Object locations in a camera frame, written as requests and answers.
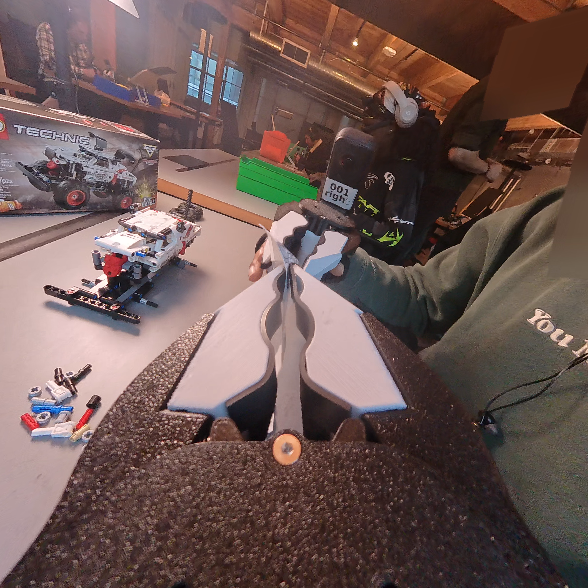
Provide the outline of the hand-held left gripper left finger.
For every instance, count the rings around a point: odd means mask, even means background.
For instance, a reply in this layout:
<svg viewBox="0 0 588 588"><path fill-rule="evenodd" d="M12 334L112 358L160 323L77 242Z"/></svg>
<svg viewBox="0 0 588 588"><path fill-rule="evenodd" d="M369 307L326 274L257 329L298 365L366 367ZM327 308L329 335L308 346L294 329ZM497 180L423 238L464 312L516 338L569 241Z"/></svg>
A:
<svg viewBox="0 0 588 588"><path fill-rule="evenodd" d="M228 412L266 383L271 338L282 322L284 269L274 269L220 307L167 403L168 410Z"/></svg>

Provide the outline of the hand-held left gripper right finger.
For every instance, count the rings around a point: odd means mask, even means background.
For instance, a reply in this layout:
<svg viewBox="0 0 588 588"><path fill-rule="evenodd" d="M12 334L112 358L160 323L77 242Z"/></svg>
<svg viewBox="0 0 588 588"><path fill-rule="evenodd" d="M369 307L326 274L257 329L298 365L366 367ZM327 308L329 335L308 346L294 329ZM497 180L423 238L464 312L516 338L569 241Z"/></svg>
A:
<svg viewBox="0 0 588 588"><path fill-rule="evenodd" d="M362 311L301 268L292 269L292 296L305 338L300 372L313 390L349 412L407 408Z"/></svg>

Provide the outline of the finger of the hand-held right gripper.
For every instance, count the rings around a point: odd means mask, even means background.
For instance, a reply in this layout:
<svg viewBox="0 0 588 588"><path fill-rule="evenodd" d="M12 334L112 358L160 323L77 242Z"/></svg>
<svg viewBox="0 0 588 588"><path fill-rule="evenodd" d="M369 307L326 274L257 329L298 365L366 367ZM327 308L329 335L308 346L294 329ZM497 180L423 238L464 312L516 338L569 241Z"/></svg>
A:
<svg viewBox="0 0 588 588"><path fill-rule="evenodd" d="M307 219L298 212L288 212L280 219L273 221L267 232L263 253L263 265L266 267L266 273L290 264L303 267L303 263L288 249L286 241L294 238L295 232L299 229L302 230L302 236L304 236L307 226Z"/></svg>
<svg viewBox="0 0 588 588"><path fill-rule="evenodd" d="M317 242L316 251L302 265L303 270L320 281L338 266L347 243L348 237L343 233L325 231Z"/></svg>

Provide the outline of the white lego truck model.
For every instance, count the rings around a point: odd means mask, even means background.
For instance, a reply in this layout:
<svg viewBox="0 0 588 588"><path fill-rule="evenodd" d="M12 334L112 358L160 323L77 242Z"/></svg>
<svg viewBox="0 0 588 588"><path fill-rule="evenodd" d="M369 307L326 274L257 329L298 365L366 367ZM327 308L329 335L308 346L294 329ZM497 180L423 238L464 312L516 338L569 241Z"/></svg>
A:
<svg viewBox="0 0 588 588"><path fill-rule="evenodd" d="M196 267L183 259L186 249L201 234L198 223L153 209L133 211L118 220L118 227L95 237L92 261L99 275L81 280L82 286L61 289L43 287L44 293L70 305L131 324L141 321L129 312L128 302L157 307L145 298L153 279L168 265Z"/></svg>

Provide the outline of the pile of small lego pieces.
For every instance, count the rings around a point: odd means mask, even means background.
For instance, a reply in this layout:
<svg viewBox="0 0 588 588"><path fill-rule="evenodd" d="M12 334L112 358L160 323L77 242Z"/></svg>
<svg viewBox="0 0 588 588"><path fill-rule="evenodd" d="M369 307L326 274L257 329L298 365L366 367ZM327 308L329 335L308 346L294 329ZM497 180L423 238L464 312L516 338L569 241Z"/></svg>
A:
<svg viewBox="0 0 588 588"><path fill-rule="evenodd" d="M92 439L91 421L101 407L102 398L98 394L79 398L79 385L91 371L92 364L85 364L77 371L56 367L53 378L28 390L30 407L20 416L20 421L32 439L67 440L78 445Z"/></svg>

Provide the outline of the lego set box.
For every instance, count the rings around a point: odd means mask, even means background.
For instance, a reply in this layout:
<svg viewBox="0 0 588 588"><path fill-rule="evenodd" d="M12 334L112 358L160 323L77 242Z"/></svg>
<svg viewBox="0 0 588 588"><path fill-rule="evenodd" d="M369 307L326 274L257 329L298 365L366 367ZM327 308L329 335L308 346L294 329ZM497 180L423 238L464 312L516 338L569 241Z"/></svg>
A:
<svg viewBox="0 0 588 588"><path fill-rule="evenodd" d="M159 142L1 95L1 215L155 206Z"/></svg>

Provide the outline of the person's right hand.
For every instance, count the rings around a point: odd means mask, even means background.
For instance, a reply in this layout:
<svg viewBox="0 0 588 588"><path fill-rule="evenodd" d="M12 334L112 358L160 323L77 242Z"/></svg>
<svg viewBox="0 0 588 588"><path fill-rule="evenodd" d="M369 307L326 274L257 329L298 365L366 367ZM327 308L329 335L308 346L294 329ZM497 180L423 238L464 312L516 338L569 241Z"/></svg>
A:
<svg viewBox="0 0 588 588"><path fill-rule="evenodd" d="M360 244L360 235L357 231L343 233L343 235L348 238L348 241L342 250L342 261L340 261L337 266L330 270L330 272L327 274L329 277L342 277L345 272L344 262L348 261L349 256L355 253L357 247ZM264 233L256 243L254 258L249 267L249 280L251 282L256 282L259 280L265 271L266 264L263 259L266 243L267 234Z"/></svg>

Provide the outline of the green plastic bin stack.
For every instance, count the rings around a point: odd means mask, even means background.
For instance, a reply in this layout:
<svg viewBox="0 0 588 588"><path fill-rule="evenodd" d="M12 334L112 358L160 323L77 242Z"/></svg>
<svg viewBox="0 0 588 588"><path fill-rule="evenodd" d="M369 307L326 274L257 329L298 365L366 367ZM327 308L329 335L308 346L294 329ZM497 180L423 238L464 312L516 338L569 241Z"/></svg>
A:
<svg viewBox="0 0 588 588"><path fill-rule="evenodd" d="M318 194L306 177L245 156L240 157L236 189L277 205L316 200Z"/></svg>

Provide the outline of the white headphones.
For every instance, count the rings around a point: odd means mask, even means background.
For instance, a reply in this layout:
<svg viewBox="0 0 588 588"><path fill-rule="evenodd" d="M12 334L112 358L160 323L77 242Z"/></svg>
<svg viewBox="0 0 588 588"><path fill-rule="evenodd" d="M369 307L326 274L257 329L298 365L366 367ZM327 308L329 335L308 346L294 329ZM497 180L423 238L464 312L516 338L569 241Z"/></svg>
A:
<svg viewBox="0 0 588 588"><path fill-rule="evenodd" d="M387 81L383 88L383 106L394 115L400 128L410 128L418 119L419 106L415 99L407 97L394 81Z"/></svg>

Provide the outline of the orange plastic bin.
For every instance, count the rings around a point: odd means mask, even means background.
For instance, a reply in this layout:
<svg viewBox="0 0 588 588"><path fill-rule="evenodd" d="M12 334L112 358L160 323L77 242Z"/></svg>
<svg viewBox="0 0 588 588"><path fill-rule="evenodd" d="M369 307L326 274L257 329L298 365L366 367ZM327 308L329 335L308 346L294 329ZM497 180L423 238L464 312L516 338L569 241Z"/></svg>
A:
<svg viewBox="0 0 588 588"><path fill-rule="evenodd" d="M260 156L277 164L282 164L290 148L290 140L279 130L266 130L263 133Z"/></svg>

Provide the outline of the person's green sweatshirt torso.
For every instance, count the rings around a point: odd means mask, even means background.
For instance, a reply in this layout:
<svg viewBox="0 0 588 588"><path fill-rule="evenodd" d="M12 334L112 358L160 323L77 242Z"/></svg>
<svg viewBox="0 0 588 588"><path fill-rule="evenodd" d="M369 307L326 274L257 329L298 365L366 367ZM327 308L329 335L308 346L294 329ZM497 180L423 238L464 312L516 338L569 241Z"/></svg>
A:
<svg viewBox="0 0 588 588"><path fill-rule="evenodd" d="M587 282L549 277L548 255L540 269L510 294L493 278L422 357L495 418L482 435L516 509L569 586L587 587Z"/></svg>

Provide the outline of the long wooden workbench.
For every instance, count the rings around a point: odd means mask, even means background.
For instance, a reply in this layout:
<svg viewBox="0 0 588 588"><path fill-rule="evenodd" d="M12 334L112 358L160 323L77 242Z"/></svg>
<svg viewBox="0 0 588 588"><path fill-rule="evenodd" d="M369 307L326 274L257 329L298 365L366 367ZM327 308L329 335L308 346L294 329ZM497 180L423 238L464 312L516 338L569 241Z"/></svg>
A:
<svg viewBox="0 0 588 588"><path fill-rule="evenodd" d="M160 125L166 124L179 134L179 146L192 149L198 138L200 121L210 123L210 117L196 112L188 113L177 107L154 107L136 100L125 100L102 92L94 84L83 79L72 78L69 82L55 77L44 77L42 88L57 94L57 106L46 106L29 99L1 95L1 121L8 126L3 137L29 135L39 138L40 128L45 128L50 138L49 125L56 129L57 123L68 128L58 130L59 137L67 141L82 141L85 131L109 131L113 133L140 135L161 141Z"/></svg>

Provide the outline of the blue plastic tray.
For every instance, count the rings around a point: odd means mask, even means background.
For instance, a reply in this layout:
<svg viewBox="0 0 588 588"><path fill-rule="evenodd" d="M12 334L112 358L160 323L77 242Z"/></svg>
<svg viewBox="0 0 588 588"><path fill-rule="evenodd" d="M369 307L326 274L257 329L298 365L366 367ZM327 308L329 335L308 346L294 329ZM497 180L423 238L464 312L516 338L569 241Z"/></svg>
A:
<svg viewBox="0 0 588 588"><path fill-rule="evenodd" d="M133 104L149 105L151 107L159 108L161 106L161 99L147 92L142 86L134 85L131 88L115 83L107 77L95 75L93 78L93 85L101 92L107 93L115 98Z"/></svg>

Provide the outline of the metal ventilation duct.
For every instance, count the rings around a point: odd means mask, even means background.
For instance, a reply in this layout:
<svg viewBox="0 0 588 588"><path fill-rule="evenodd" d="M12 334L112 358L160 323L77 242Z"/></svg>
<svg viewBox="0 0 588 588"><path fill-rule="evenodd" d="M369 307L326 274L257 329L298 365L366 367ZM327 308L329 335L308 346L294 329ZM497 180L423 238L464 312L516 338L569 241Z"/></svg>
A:
<svg viewBox="0 0 588 588"><path fill-rule="evenodd" d="M357 121L364 99L377 91L367 82L320 62L290 40L251 31L243 48L247 60L264 74Z"/></svg>

